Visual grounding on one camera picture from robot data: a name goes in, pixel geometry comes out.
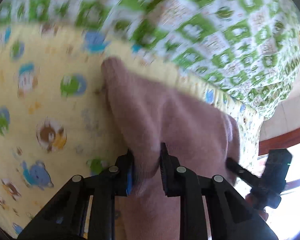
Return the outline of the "person right hand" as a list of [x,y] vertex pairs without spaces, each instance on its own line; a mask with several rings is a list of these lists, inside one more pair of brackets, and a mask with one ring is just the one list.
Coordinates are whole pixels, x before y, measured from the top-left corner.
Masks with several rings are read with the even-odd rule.
[[265,209],[260,209],[258,206],[258,199],[253,194],[247,194],[245,201],[253,207],[259,214],[259,216],[266,222],[268,220],[269,214]]

